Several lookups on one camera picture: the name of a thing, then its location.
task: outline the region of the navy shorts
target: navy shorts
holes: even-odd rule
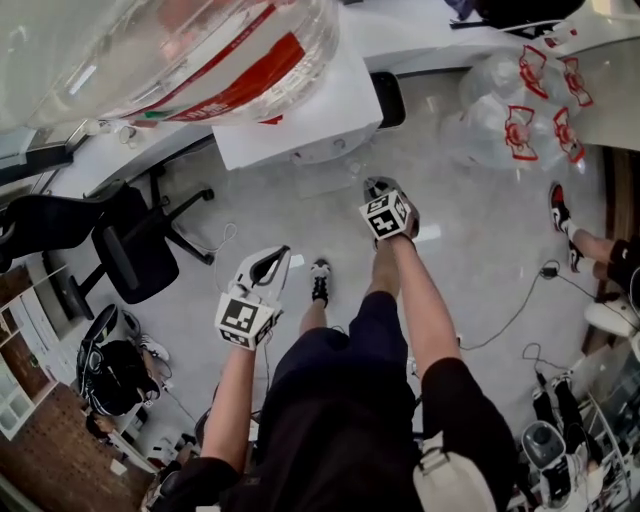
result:
[[[405,371],[408,355],[395,299],[374,292],[362,301],[348,336],[327,327],[304,333],[278,363],[273,382],[297,370],[368,361],[397,364]]]

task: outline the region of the black shirt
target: black shirt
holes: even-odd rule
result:
[[[504,510],[516,454],[502,416],[456,359],[433,365],[422,390],[425,436],[444,431],[445,449],[475,462]],[[220,460],[195,459],[157,510],[220,500],[234,512],[421,511],[414,404],[404,372],[385,364],[288,375],[265,401],[256,467],[240,478]]]

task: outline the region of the person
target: person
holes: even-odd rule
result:
[[[578,402],[571,392],[571,379],[568,373],[562,374],[551,383],[558,399],[562,430],[558,428],[551,398],[542,388],[533,392],[533,408],[540,421],[546,421],[562,432],[566,443],[566,462],[569,470],[571,491],[562,510],[566,512],[585,512],[591,503],[598,499],[602,492],[604,470],[602,463],[602,448],[589,434],[583,425]],[[540,478],[540,489],[543,504],[537,512],[555,510],[549,506],[549,483],[544,476]]]
[[[96,413],[122,416],[140,402],[160,397],[162,380],[154,359],[168,363],[169,353],[148,335],[142,336],[138,347],[139,351],[130,340],[113,340],[92,349],[99,355],[89,355],[83,396]]]
[[[371,285],[349,335],[327,328],[331,266],[324,259],[312,265],[311,305],[299,339],[277,365],[255,466],[244,478],[256,352],[232,349],[202,456],[185,465],[159,512],[218,502],[223,511],[423,510],[413,483],[421,455],[397,312],[401,290],[421,381],[423,435],[443,432],[444,450],[471,460],[488,499],[506,509],[517,462],[513,438],[462,361],[451,316],[412,241],[415,214],[413,207],[415,222],[405,233],[377,243]]]
[[[109,434],[116,430],[116,424],[110,416],[95,411],[87,415],[85,427],[93,437],[106,444],[109,444]]]
[[[576,226],[565,203],[562,185],[557,182],[551,185],[550,207],[556,231],[568,238],[571,270],[576,273],[590,271],[600,281],[615,281],[638,310],[640,237],[633,235],[628,241],[607,240]]]

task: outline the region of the red and black sneaker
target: red and black sneaker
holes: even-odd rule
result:
[[[584,254],[580,252],[580,249],[574,244],[571,240],[569,240],[569,266],[571,267],[571,272],[574,274],[579,274],[580,270],[578,270],[578,265],[580,264],[580,260],[584,258]]]
[[[551,191],[549,192],[549,207],[551,208],[551,219],[556,231],[560,233],[567,233],[567,221],[571,218],[569,209],[564,204],[564,191],[562,185],[557,181],[551,184]]]

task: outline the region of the floor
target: floor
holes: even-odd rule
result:
[[[128,309],[172,356],[172,393],[192,416],[210,404],[229,346],[214,331],[221,287],[239,262],[274,245],[287,244],[307,263],[324,256],[333,265],[335,290],[328,309],[330,325],[346,327],[368,286],[373,248],[359,217],[361,183],[366,176],[396,178],[422,214],[418,251],[452,313],[463,344],[482,343],[498,332],[524,300],[540,266],[550,258],[563,264],[564,275],[589,291],[588,275],[570,275],[567,246],[552,229],[547,196],[552,181],[565,185],[575,222],[603,235],[604,179],[600,153],[588,152],[582,169],[560,165],[547,173],[463,169],[443,157],[438,127],[442,116],[458,108],[459,73],[402,80],[408,110],[406,123],[381,132],[341,161],[314,169],[272,165],[228,173],[217,148],[209,146],[172,162],[161,182],[163,193],[178,204],[208,184],[216,200],[187,212],[180,224],[193,240],[218,247],[225,225],[237,236],[218,254],[217,275],[180,250],[174,250],[180,277],[169,288]],[[91,242],[65,258],[79,278],[96,265]],[[285,314],[267,346],[273,374],[278,360],[296,339],[298,321],[310,302],[307,267],[292,269],[282,294]],[[119,301],[108,279],[89,295],[95,311]],[[533,362],[522,360],[528,343],[541,345],[542,357],[572,366],[581,356],[587,329],[583,309],[589,298],[560,280],[539,281],[524,313],[506,332],[464,358],[485,393],[505,415],[514,432],[533,418]],[[592,378],[591,365],[585,379]],[[551,377],[557,370],[544,367]],[[260,407],[267,383],[264,353],[258,357],[254,408]],[[417,389],[417,379],[410,381]],[[416,419],[416,428],[420,421]]]

